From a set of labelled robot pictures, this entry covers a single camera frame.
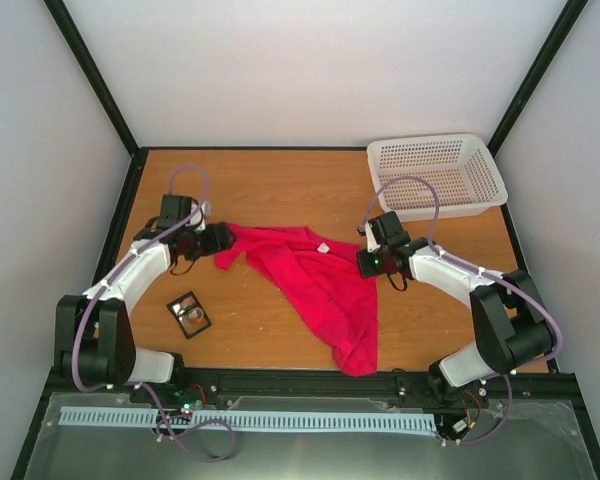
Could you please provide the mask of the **red t-shirt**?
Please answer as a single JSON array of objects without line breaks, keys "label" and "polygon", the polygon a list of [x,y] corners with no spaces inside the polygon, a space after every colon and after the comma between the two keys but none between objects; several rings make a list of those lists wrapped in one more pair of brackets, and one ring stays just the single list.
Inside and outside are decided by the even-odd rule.
[{"label": "red t-shirt", "polygon": [[236,241],[214,256],[222,270],[246,263],[278,288],[310,332],[329,346],[336,366],[361,377],[378,371],[376,281],[361,277],[354,244],[308,227],[229,225]]}]

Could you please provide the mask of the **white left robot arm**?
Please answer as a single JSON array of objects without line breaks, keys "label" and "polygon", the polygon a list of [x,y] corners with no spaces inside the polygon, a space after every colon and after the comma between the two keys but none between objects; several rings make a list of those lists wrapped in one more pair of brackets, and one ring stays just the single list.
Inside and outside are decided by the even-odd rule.
[{"label": "white left robot arm", "polygon": [[54,370],[78,390],[153,383],[166,402],[181,400],[188,378],[176,355],[138,348],[130,316],[153,282],[178,260],[195,262],[230,249],[235,234],[225,222],[209,223],[209,204],[165,194],[160,213],[133,237],[129,251],[80,295],[65,295],[55,313]]}]

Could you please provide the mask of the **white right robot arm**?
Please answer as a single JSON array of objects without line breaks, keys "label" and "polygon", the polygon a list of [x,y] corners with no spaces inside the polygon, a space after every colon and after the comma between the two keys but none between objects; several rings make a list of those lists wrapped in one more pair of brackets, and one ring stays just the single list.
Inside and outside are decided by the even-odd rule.
[{"label": "white right robot arm", "polygon": [[366,238],[357,253],[362,277],[397,275],[402,284],[393,288],[398,291],[410,281],[427,284],[470,310],[474,341],[429,367],[436,402],[450,403],[469,384],[511,373],[562,347],[562,334],[528,273],[488,270],[429,238],[413,239],[394,212],[365,220],[359,234]]}]

